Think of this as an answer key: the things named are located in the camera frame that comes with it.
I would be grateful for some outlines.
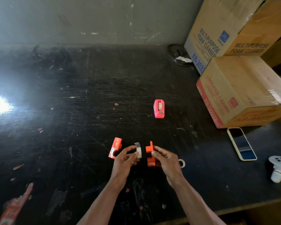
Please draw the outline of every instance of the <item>white plastic ring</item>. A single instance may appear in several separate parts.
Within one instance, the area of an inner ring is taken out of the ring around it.
[[[185,162],[184,162],[184,160],[178,159],[178,161],[181,161],[181,162],[182,162],[182,166],[180,166],[181,168],[185,167]]]

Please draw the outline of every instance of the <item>blue logo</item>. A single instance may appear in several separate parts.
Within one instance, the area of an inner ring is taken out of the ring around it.
[[[230,37],[230,35],[226,31],[223,31],[220,36],[220,40],[222,40],[225,43],[225,42],[227,42],[229,37]]]

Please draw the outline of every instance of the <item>smartphone screen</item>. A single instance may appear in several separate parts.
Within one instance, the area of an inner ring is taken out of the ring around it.
[[[247,139],[245,138],[242,130],[240,128],[229,128],[229,132],[233,137],[233,140],[238,147],[240,155],[244,160],[256,159],[256,156],[251,149]]]

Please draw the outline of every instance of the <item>person's left hand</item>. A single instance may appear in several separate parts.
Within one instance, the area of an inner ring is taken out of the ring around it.
[[[119,187],[119,190],[124,188],[131,166],[139,162],[137,158],[139,155],[138,151],[127,154],[127,152],[133,149],[136,149],[136,145],[124,148],[114,159],[110,181],[114,182]]]

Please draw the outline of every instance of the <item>pink tape dispenser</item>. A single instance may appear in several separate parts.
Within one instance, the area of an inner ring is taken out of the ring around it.
[[[165,102],[163,100],[155,100],[153,108],[154,108],[154,115],[156,118],[165,117]]]

